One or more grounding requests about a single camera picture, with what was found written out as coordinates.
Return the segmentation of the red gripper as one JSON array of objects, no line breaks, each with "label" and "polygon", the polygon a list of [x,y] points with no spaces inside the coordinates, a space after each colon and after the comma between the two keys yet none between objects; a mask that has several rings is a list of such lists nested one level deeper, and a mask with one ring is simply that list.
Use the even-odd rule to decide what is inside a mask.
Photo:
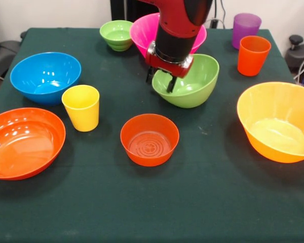
[{"label": "red gripper", "polygon": [[149,65],[147,72],[146,83],[151,85],[154,74],[157,70],[162,70],[172,75],[172,79],[168,83],[167,93],[172,93],[177,81],[177,77],[184,78],[194,61],[193,55],[189,54],[182,62],[172,63],[163,60],[156,54],[156,43],[151,42],[147,48],[145,61]]}]

